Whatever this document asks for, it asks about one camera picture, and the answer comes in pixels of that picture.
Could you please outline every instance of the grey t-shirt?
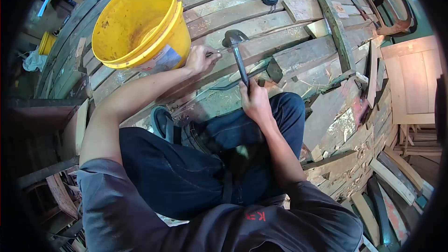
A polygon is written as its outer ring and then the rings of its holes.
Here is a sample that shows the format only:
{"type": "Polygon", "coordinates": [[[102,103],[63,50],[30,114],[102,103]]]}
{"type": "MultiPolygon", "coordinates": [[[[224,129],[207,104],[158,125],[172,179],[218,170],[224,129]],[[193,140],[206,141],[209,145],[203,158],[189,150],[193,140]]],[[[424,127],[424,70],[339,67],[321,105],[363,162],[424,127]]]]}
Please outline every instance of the grey t-shirt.
{"type": "Polygon", "coordinates": [[[78,171],[82,222],[96,251],[355,251],[362,223],[309,181],[289,185],[291,210],[221,204],[168,227],[120,164],[95,159],[78,171]]]}

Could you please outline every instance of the hammer handle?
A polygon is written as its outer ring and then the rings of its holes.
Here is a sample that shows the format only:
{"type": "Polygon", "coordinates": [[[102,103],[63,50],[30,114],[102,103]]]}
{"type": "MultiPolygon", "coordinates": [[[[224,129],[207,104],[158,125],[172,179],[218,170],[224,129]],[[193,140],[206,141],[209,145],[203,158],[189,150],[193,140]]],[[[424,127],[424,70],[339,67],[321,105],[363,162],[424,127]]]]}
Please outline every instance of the hammer handle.
{"type": "Polygon", "coordinates": [[[237,60],[238,70],[240,71],[241,80],[247,87],[247,94],[250,95],[249,88],[249,78],[247,78],[246,68],[243,64],[243,59],[241,58],[240,50],[237,45],[232,45],[233,54],[235,55],[235,59],[237,60]]]}

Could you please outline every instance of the hammer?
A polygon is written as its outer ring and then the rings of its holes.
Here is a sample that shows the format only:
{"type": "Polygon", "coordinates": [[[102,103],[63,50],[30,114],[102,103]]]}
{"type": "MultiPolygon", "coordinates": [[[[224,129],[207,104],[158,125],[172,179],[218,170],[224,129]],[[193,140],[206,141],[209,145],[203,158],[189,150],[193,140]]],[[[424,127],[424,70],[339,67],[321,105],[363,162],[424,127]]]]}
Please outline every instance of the hammer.
{"type": "Polygon", "coordinates": [[[240,71],[241,80],[247,87],[247,93],[249,93],[249,79],[247,78],[246,68],[243,64],[243,59],[241,58],[240,50],[238,49],[238,43],[249,41],[249,38],[240,30],[231,29],[225,32],[223,39],[223,47],[232,47],[233,54],[237,60],[238,70],[240,71]]]}

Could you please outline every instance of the right hand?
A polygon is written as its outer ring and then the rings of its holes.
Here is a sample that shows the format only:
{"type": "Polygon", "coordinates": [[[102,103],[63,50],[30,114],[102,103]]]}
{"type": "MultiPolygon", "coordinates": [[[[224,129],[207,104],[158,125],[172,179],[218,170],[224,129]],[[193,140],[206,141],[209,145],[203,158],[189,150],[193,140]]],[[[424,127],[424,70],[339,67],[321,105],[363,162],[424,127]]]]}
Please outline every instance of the right hand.
{"type": "Polygon", "coordinates": [[[258,86],[254,79],[249,80],[250,96],[247,95],[247,87],[243,81],[239,82],[241,93],[241,105],[246,115],[259,126],[274,120],[271,104],[267,97],[267,90],[258,86]]]}

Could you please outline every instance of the wooden door panel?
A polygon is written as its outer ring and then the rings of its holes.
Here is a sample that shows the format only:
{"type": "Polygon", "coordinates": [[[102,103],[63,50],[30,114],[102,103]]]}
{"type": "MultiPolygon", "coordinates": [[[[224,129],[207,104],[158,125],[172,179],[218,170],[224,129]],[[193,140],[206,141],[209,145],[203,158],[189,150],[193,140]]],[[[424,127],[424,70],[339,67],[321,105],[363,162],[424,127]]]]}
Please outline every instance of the wooden door panel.
{"type": "Polygon", "coordinates": [[[381,48],[391,82],[393,124],[434,123],[437,78],[442,74],[434,36],[381,48]]]}
{"type": "Polygon", "coordinates": [[[426,77],[428,80],[428,111],[429,113],[434,113],[435,107],[435,89],[437,88],[437,83],[433,80],[442,75],[442,66],[440,64],[440,53],[438,49],[429,50],[422,52],[423,60],[426,66],[426,77]]]}
{"type": "Polygon", "coordinates": [[[401,56],[400,65],[405,83],[407,114],[429,113],[428,81],[422,53],[401,56]]]}

